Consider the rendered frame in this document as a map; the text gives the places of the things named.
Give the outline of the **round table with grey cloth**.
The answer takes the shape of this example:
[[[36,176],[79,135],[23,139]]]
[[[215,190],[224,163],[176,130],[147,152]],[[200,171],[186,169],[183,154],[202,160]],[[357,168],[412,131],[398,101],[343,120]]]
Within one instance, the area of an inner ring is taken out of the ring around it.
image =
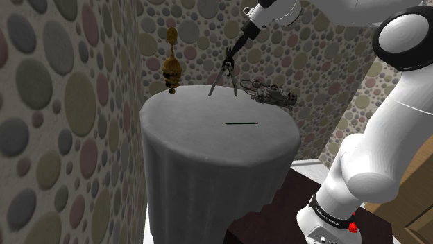
[[[278,106],[210,88],[161,91],[141,108],[154,244],[222,244],[234,220],[272,202],[299,149],[298,125]]]

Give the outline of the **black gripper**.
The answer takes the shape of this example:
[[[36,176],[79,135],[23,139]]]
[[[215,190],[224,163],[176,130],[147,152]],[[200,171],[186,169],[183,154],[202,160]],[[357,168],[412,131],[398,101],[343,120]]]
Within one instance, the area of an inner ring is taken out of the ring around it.
[[[241,28],[242,32],[244,33],[236,42],[235,45],[231,48],[228,47],[226,49],[226,58],[224,59],[220,72],[218,73],[217,77],[215,78],[214,82],[212,83],[212,86],[209,91],[209,96],[212,95],[214,88],[216,87],[217,83],[220,81],[220,79],[223,77],[225,73],[228,73],[226,76],[231,78],[233,89],[234,89],[234,95],[237,96],[237,84],[234,77],[234,60],[233,56],[247,43],[247,40],[254,40],[259,34],[260,34],[260,28],[257,27],[251,20],[248,20]]]

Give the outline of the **wooden door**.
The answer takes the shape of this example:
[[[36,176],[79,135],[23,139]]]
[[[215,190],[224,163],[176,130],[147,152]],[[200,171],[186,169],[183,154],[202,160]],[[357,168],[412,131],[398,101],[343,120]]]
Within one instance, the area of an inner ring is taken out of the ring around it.
[[[433,135],[414,155],[398,196],[384,204],[368,203],[365,209],[391,223],[401,244],[433,244]]]

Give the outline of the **golden ornate ornament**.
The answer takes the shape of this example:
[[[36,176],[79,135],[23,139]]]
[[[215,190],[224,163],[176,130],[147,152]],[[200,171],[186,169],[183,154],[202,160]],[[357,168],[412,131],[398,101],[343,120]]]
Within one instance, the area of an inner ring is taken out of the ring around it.
[[[170,56],[162,65],[162,74],[164,76],[165,85],[169,89],[169,93],[175,94],[182,75],[182,67],[174,55],[174,45],[178,39],[178,32],[174,27],[167,29],[166,39],[171,45],[171,50]]]

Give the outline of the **grey mechanical device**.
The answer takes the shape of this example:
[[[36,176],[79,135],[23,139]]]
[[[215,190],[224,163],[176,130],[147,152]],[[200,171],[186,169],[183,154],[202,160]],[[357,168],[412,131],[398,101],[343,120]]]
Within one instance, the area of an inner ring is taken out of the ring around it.
[[[296,94],[285,92],[281,87],[268,85],[259,80],[242,80],[239,84],[251,99],[258,103],[276,105],[292,110],[298,100]]]

